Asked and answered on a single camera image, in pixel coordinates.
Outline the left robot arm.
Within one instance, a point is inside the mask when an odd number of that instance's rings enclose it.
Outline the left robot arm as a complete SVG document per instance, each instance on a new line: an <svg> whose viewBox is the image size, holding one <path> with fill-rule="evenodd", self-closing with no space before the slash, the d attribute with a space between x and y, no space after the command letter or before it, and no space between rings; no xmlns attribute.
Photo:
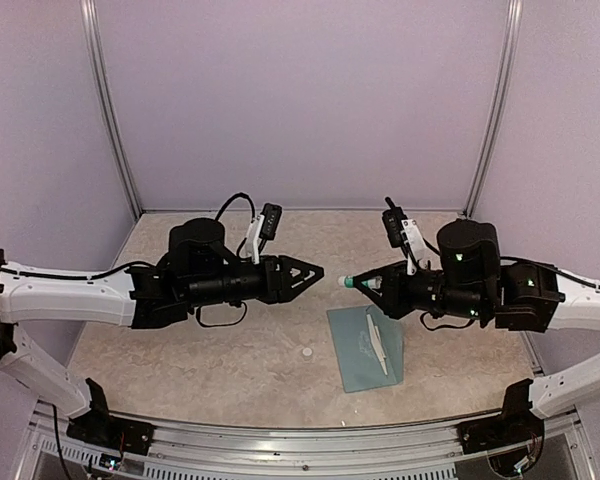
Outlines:
<svg viewBox="0 0 600 480"><path fill-rule="evenodd" d="M289 303L324 276L322 267L260 245L276 224L252 221L245 258L225 245L225 228L195 218L172 228L155 265L133 261L106 272L44 270L8 262L0 249L0 370L55 405L101 445L120 434L103 389L70 373L24 331L27 321L97 322L136 330L162 329L206 306L240 308L250 300Z"/></svg>

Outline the aluminium frame post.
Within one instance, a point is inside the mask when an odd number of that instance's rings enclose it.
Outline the aluminium frame post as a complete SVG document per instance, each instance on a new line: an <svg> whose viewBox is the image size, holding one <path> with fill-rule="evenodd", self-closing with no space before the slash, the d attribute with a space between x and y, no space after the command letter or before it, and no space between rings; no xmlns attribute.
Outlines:
<svg viewBox="0 0 600 480"><path fill-rule="evenodd" d="M113 96L108 82L97 5L93 0L81 0L79 4L96 95L100 105L106 136L111 147L114 166L121 182L125 200L133 220L137 222L143 215L144 210L123 145Z"/></svg>
<svg viewBox="0 0 600 480"><path fill-rule="evenodd" d="M521 26L524 2L507 2L504 37L499 57L495 86L487 117L485 133L479 149L476 170L463 209L465 218L472 218L478 208L492 163L496 142L506 108L507 95L515 65L516 50Z"/></svg>

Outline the white letter sheet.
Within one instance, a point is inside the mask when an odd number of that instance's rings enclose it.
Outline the white letter sheet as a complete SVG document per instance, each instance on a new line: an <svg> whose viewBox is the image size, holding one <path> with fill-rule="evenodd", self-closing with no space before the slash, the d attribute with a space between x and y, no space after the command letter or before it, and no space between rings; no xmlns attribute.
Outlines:
<svg viewBox="0 0 600 480"><path fill-rule="evenodd" d="M376 355L376 358L382 368L383 374L388 376L387 355L382 343L379 327L376 325L372 315L366 314L366 321L371 347Z"/></svg>

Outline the right aluminium frame post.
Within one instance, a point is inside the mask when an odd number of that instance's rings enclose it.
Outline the right aluminium frame post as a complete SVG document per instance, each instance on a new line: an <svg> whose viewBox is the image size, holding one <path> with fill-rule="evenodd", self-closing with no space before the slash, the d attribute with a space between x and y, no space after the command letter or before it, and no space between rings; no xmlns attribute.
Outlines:
<svg viewBox="0 0 600 480"><path fill-rule="evenodd" d="M496 142L506 108L507 95L515 65L516 50L521 26L524 2L507 2L504 37L499 57L495 86L487 117L485 133L479 149L476 170L463 209L465 218L472 218L478 208L492 163Z"/></svg>

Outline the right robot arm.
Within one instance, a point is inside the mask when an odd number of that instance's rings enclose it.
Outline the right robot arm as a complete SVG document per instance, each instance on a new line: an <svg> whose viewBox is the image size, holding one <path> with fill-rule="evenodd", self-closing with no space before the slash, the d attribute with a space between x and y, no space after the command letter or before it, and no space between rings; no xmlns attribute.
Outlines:
<svg viewBox="0 0 600 480"><path fill-rule="evenodd" d="M354 276L350 288L391 319L422 312L421 324L429 331L478 323L485 328L492 321L509 331L600 331L600 281L518 257L505 256L510 263L503 265L497 230L490 223L457 219L437 232L436 241L441 269L418 266L407 257ZM467 322L432 327L427 315ZM509 406L491 423L500 443L511 444L526 432L530 414L546 419L600 393L600 353L527 385L521 387L522 405Z"/></svg>

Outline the front aluminium rail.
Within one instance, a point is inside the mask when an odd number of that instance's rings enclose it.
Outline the front aluminium rail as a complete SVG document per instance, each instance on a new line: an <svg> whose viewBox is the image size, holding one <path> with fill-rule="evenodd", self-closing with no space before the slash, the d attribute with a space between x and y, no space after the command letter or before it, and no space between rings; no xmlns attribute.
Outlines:
<svg viewBox="0 0 600 480"><path fill-rule="evenodd" d="M152 420L143 455L70 439L63 418L36 406L14 479L461 479L492 478L492 452L466 453L461 418L367 427L251 428Z"/></svg>

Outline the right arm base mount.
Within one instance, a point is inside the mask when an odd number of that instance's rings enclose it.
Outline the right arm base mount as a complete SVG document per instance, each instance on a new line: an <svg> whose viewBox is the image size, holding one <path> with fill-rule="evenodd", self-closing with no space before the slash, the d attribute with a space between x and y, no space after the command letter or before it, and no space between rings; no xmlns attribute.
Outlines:
<svg viewBox="0 0 600 480"><path fill-rule="evenodd" d="M507 387L503 405L497 415L464 421L457 433L465 455L494 450L508 445L543 437L544 421L532 412L529 399L531 379Z"/></svg>

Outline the teal blue envelope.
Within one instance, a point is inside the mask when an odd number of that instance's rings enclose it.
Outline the teal blue envelope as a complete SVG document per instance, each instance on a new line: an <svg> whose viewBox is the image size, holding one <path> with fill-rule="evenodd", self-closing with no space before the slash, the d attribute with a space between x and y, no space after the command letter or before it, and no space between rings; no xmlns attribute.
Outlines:
<svg viewBox="0 0 600 480"><path fill-rule="evenodd" d="M379 327L388 376L383 374L371 347L367 313ZM346 393L391 387L404 381L404 333L399 321L385 316L375 305L328 310L327 317Z"/></svg>

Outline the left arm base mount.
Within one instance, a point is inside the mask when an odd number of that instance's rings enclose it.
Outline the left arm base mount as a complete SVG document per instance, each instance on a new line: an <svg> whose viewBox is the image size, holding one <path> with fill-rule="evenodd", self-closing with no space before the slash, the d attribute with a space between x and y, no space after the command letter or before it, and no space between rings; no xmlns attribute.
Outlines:
<svg viewBox="0 0 600 480"><path fill-rule="evenodd" d="M117 417L110 413L103 388L86 379L90 400L86 413L69 419L67 436L84 443L116 450L120 454L148 454L155 426L148 422Z"/></svg>

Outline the left aluminium frame post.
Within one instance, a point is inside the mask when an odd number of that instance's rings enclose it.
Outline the left aluminium frame post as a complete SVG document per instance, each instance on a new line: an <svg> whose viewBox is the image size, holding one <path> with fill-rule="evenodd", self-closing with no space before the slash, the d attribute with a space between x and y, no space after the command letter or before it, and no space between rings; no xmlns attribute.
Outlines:
<svg viewBox="0 0 600 480"><path fill-rule="evenodd" d="M137 222L143 215L144 210L123 145L113 96L108 82L97 5L93 0L81 0L79 4L96 95L100 105L106 136L111 147L114 166L121 182L125 200L133 220Z"/></svg>

